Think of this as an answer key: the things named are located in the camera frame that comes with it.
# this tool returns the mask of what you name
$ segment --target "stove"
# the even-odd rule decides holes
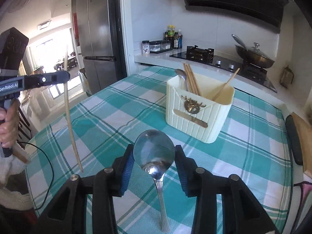
[[[245,61],[243,63],[239,63],[227,58],[223,58],[221,56],[214,55],[213,52],[214,49],[200,49],[197,46],[194,47],[188,46],[186,52],[172,54],[170,57],[196,61],[232,73],[234,73],[238,68],[240,68],[238,75],[245,77],[249,80],[252,80],[277,93],[277,90],[275,89],[274,85],[267,78],[266,76],[267,71],[265,69]]]

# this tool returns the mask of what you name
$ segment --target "white tile wall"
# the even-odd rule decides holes
[[[275,60],[268,69],[268,77],[277,84],[283,68],[290,63],[293,40],[292,14],[287,10],[280,34],[236,17],[213,12],[195,12],[185,9],[184,0],[131,0],[134,54],[141,53],[142,40],[163,38],[169,24],[181,29],[183,46],[198,45],[241,60],[235,50],[232,34],[239,36],[247,46],[254,42]]]
[[[291,91],[301,107],[312,103],[312,29],[303,14],[294,17],[294,45],[290,68],[295,74]]]
[[[205,48],[239,58],[235,51],[232,34],[239,36],[247,46],[254,42],[272,59],[277,56],[279,35],[253,23],[211,12],[194,12],[185,9],[184,0],[172,0],[172,21],[176,29],[181,29],[184,45],[192,42],[206,44]]]
[[[161,40],[171,24],[171,0],[131,0],[132,31],[135,52],[143,40]]]

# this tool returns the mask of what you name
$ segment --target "checkered tablecloth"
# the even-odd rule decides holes
[[[95,175],[122,156],[127,145],[133,144],[140,133],[158,129],[175,145],[182,145],[185,154],[195,159],[198,166],[219,176],[238,174],[282,231],[292,193],[292,162],[281,111],[236,90],[233,106],[217,140],[205,144],[165,121],[166,81],[174,75],[172,69],[150,67],[71,109],[83,173],[74,157],[65,116],[31,140],[46,152],[55,171],[45,206],[72,174]],[[34,205],[39,207],[51,181],[51,168],[43,153],[32,154],[27,179]],[[174,164],[165,174],[164,200],[172,233],[190,233],[196,198],[187,198],[182,192]],[[217,232],[222,233],[221,196],[217,202]],[[128,190],[122,198],[114,198],[114,207],[120,233],[162,233],[153,179],[137,164]],[[86,217],[87,233],[92,233],[91,195],[87,199]]]

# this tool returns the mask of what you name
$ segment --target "spoon handle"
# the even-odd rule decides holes
[[[155,186],[156,186],[156,190],[157,190],[157,194],[159,198],[161,221],[163,224],[163,232],[169,232],[170,227],[169,227],[169,223],[167,219],[165,202],[163,200],[163,181],[161,180],[155,181]]]

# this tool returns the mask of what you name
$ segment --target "finger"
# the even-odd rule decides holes
[[[0,108],[0,120],[4,120],[7,112],[3,109]]]
[[[18,116],[18,101],[15,99],[7,111],[5,121],[10,121],[16,116]]]
[[[11,140],[17,140],[18,138],[18,129],[14,127],[9,133],[0,135],[0,142],[7,143]]]
[[[15,144],[16,140],[17,140],[17,138],[11,140],[10,142],[7,142],[7,143],[2,144],[2,147],[3,147],[3,148],[11,148],[11,147]]]
[[[0,124],[0,134],[10,133],[10,131],[17,127],[19,123],[19,116],[13,117],[11,121],[7,121],[5,123]]]

